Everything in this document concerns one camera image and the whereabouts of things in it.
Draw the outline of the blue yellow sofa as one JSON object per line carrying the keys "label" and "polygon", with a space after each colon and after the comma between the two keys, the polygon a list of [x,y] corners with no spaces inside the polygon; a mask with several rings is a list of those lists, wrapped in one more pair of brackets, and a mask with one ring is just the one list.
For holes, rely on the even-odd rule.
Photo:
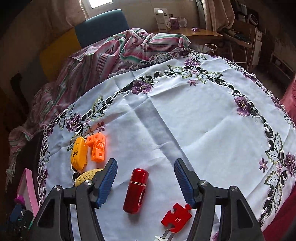
{"label": "blue yellow sofa", "polygon": [[57,38],[39,55],[47,81],[56,81],[66,59],[91,44],[129,29],[121,9],[107,11],[78,24]]}

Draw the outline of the white carton box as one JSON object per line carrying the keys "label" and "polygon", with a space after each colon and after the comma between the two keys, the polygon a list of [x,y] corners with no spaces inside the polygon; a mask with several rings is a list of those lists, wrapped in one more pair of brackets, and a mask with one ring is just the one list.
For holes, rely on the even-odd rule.
{"label": "white carton box", "polygon": [[166,8],[154,8],[154,16],[160,32],[168,32],[171,29],[170,16]]}

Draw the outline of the beige curtain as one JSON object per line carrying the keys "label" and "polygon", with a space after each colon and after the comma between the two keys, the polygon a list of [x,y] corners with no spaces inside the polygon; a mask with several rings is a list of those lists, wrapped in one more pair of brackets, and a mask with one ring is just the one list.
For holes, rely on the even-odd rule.
{"label": "beige curtain", "polygon": [[196,0],[200,27],[212,32],[231,28],[235,20],[229,0]]}

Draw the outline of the white embroidered tablecloth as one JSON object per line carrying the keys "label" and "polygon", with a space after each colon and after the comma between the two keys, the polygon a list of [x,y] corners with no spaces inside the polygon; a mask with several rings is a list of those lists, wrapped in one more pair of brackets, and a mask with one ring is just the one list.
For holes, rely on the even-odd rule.
{"label": "white embroidered tablecloth", "polygon": [[[106,240],[153,240],[175,203],[185,204],[174,161],[212,185],[237,186],[262,229],[295,186],[295,124],[254,75],[221,57],[191,52],[95,86],[44,129],[38,196],[72,187],[78,137],[106,137],[118,173],[97,217]],[[137,214],[123,210],[132,172],[149,173]]]}

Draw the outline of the orange cube block toy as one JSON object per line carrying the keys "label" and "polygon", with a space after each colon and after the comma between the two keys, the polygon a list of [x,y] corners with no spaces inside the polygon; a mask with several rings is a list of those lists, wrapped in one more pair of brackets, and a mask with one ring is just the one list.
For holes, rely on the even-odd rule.
{"label": "orange cube block toy", "polygon": [[91,159],[97,163],[105,160],[105,135],[95,133],[86,138],[86,145],[91,148]]}

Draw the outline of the pink storage box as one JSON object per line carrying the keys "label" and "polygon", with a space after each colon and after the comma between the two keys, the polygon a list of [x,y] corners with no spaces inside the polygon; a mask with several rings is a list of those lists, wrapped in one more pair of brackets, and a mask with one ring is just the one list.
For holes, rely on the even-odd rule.
{"label": "pink storage box", "polygon": [[33,217],[36,217],[39,211],[39,204],[34,189],[32,171],[27,168],[24,169],[21,176],[16,196],[25,205],[26,209],[32,212]]}

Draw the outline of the wooden side table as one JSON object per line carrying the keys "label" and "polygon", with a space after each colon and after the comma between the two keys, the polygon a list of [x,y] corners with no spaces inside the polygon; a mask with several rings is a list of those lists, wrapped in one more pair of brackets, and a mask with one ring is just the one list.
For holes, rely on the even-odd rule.
{"label": "wooden side table", "polygon": [[191,28],[180,28],[178,30],[170,30],[167,34],[182,34],[186,36],[192,44],[204,45],[214,43],[223,39],[223,35],[209,30],[199,29],[193,31]]}

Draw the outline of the red metallic cylinder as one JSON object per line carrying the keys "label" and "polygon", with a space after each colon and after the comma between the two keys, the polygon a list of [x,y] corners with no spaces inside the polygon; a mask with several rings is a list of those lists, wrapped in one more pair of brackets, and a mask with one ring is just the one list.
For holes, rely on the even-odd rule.
{"label": "red metallic cylinder", "polygon": [[140,211],[148,178],[148,171],[141,168],[133,170],[123,205],[123,210],[126,213],[137,214]]}

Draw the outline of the red puzzle piece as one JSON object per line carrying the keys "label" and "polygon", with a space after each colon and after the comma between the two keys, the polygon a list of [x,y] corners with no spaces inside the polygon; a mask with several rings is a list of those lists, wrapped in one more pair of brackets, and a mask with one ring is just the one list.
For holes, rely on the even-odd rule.
{"label": "red puzzle piece", "polygon": [[173,206],[174,211],[169,210],[161,220],[161,223],[165,227],[170,226],[170,232],[178,233],[192,217],[190,213],[191,209],[189,204],[185,204],[183,207],[179,203],[176,203]]}

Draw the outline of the orange plastic case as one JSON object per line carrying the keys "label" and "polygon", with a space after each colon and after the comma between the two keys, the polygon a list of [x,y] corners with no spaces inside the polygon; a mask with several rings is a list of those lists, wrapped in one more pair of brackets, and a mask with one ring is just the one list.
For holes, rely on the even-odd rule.
{"label": "orange plastic case", "polygon": [[75,170],[83,170],[84,166],[87,164],[87,152],[88,146],[86,145],[85,139],[83,137],[77,138],[71,153],[71,165]]}

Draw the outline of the striped pink blanket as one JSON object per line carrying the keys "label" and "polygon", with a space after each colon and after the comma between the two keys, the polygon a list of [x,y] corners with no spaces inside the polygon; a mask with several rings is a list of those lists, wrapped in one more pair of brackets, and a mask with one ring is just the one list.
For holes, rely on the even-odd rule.
{"label": "striped pink blanket", "polygon": [[21,149],[59,113],[113,75],[177,58],[191,44],[183,34],[148,33],[132,28],[91,44],[68,57],[57,80],[35,95],[26,122],[9,134],[6,176],[14,178]]}

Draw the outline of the yellow oval soap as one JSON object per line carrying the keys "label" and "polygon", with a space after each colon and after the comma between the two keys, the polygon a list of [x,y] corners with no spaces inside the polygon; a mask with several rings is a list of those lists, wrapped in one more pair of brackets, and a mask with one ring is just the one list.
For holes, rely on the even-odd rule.
{"label": "yellow oval soap", "polygon": [[99,171],[102,171],[102,170],[103,170],[103,168],[98,168],[98,169],[93,169],[93,170],[89,170],[87,172],[84,172],[76,179],[75,187],[79,186],[80,184],[82,184],[86,180],[92,180],[92,178],[95,176],[95,174]]}

